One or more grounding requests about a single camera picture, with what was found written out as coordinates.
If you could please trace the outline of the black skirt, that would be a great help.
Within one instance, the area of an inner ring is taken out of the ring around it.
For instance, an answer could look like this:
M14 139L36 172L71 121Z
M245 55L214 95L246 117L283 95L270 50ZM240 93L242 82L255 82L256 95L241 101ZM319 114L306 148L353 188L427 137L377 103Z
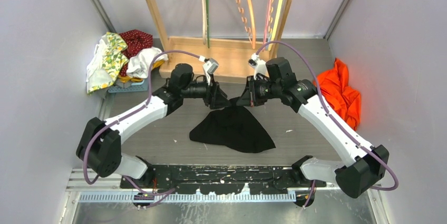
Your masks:
M244 106L213 110L189 132L189 139L212 145L223 145L242 153L261 153L274 149L275 143L261 123Z

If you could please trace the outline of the lemon print skirt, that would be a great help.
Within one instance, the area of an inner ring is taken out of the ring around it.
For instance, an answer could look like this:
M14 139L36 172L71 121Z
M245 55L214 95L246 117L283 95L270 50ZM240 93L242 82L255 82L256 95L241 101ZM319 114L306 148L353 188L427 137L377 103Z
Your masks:
M107 89L117 80L129 59L123 54L128 48L117 33L106 32L96 44L93 59L86 67L86 92Z

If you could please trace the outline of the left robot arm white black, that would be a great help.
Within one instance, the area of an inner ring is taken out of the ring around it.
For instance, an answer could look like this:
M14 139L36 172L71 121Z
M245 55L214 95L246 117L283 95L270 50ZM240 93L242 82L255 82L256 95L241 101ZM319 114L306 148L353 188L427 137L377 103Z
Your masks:
M193 78L192 66L181 63L175 66L165 85L155 90L145 101L115 117L102 121L92 118L76 150L85 168L91 168L101 178L115 173L132 179L142 189L153 184L152 165L139 157L122 152L122 144L150 123L165 118L183 105L184 99L203 99L210 109L230 105L227 95L214 80L219 64L208 59L203 64L204 80Z

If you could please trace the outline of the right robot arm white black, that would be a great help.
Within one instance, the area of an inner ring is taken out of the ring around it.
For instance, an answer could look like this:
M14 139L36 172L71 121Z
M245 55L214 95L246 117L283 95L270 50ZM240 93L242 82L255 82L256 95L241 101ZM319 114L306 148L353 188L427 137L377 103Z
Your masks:
M289 61L278 57L269 61L253 54L248 64L254 74L247 77L238 106L261 106L270 99L282 104L311 123L330 143L340 161L319 160L307 155L292 167L293 182L304 188L313 180L337 185L347 196L358 198L385 175L388 150L359 136L330 107L309 80L298 80Z

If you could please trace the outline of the wooden hanger rack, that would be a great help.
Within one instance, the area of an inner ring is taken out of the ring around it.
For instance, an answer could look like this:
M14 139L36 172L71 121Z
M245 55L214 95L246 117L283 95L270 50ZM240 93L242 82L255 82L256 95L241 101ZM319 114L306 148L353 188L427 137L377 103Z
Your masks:
M272 41L269 41L270 32L273 29L275 19L275 15L273 15L272 12L273 10L276 10L272 0L270 29L267 42L264 44L263 41L256 41L255 49L252 48L252 44L248 40L210 38L210 48L207 48L207 45L203 44L202 38L180 36L169 37L166 33L166 28L162 21L156 0L145 1L158 31L161 45L168 55L168 62L163 63L159 70L162 77L169 77L171 71L181 62L192 65L193 72L199 74L202 71L201 64L187 58L187 53L191 52L204 55L205 57L211 57L219 62L219 69L217 73L214 74L218 81L241 83L249 73L248 60L253 53L258 54L264 61L276 58L278 44L279 41L281 41L293 0L283 1L276 37Z

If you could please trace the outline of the pink hanger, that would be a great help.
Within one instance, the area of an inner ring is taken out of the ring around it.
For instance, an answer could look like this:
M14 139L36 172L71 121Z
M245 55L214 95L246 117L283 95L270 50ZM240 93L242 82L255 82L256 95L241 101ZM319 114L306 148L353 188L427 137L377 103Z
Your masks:
M271 16L271 8L272 8L272 0L267 1L266 7L266 18L265 18L265 27L264 27L264 35L263 35L263 43L267 42L267 37L270 29L270 16Z

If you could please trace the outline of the orange wavy hanger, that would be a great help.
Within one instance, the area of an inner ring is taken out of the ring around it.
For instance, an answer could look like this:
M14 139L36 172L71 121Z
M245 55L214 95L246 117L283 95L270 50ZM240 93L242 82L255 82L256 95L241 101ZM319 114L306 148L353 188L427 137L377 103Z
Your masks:
M241 0L235 0L235 2L237 5L237 10L241 16L241 21L244 24L245 32L247 33L247 32L249 32L249 30L247 28L250 28L250 27L248 26L248 20L247 20L247 17L245 16L245 10L241 5Z

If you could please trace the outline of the yellow hanger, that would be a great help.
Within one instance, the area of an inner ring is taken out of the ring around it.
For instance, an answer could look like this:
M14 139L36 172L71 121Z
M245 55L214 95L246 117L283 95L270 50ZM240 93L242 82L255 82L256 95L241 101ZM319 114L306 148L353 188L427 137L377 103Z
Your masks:
M282 6L283 6L283 1L284 1L284 0L278 0L277 7L276 7L276 13L275 13L274 24L273 24L273 29L272 29L272 31L270 32L270 38L269 38L269 41L272 41L272 40L276 37L276 31L277 31L277 29L278 29L279 17L280 17L281 10L282 10Z

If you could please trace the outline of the beige hanger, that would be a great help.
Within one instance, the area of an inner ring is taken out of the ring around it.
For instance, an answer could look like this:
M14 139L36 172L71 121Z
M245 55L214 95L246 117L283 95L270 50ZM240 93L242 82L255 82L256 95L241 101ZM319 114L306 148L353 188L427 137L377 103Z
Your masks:
M202 11L202 42L207 45L207 19L206 19L206 0L201 0Z

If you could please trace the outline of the light blue plastic basket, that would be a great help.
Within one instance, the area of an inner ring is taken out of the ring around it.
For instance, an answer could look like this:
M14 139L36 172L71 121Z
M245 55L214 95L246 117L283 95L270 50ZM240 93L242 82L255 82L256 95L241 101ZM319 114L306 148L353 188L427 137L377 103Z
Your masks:
M115 82L113 86L108 88L108 93L127 93L127 92L143 92L148 90L146 79L142 82Z

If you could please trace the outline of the white garment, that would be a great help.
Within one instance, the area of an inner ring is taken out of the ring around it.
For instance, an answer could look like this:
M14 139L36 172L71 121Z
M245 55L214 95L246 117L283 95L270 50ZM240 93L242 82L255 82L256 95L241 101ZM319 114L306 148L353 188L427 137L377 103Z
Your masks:
M150 63L152 62L154 57L161 52L162 51L156 47L145 48L141 50L137 54L137 56L129 59L128 69L126 70L127 76L146 79L149 75L150 70L152 70L155 62L168 60L168 56L164 54L161 57L157 58L154 64L150 66Z

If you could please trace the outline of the orange garment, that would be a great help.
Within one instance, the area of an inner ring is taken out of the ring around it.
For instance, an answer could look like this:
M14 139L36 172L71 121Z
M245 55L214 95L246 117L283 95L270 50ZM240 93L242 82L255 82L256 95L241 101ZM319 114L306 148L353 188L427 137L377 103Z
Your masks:
M317 76L321 93L331 108L353 129L361 122L361 93L349 85L347 65L336 58L332 69Z

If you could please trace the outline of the red polka dot garment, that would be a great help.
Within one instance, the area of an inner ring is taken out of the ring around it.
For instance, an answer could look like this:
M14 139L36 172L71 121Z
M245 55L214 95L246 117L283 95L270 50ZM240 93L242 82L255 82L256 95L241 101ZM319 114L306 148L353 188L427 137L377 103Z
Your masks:
M130 30L119 35L127 45L123 54L129 59L137 56L141 50L153 46L153 35L140 30Z

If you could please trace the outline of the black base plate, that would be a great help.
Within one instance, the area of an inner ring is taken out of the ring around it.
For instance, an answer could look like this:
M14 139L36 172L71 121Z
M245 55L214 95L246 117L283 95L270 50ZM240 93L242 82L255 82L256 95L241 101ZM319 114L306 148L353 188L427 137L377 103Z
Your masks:
M248 187L251 195L286 194L293 188L310 188L312 182L291 166L261 165L175 165L153 164L148 178L133 182L142 190L177 194L240 194Z

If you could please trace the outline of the aluminium slotted rail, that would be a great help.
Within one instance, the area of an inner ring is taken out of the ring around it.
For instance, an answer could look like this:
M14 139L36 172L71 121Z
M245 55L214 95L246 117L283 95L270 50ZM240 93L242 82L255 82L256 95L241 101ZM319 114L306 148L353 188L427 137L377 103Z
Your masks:
M155 202L162 196L145 196L138 191L90 191L82 192L78 202L81 203L136 203L138 201L149 203ZM251 194L248 190L241 193L230 193L217 195L214 192L202 194L178 194L167 196L163 202L166 203L236 203L236 202L294 202L295 193L287 192L280 194Z

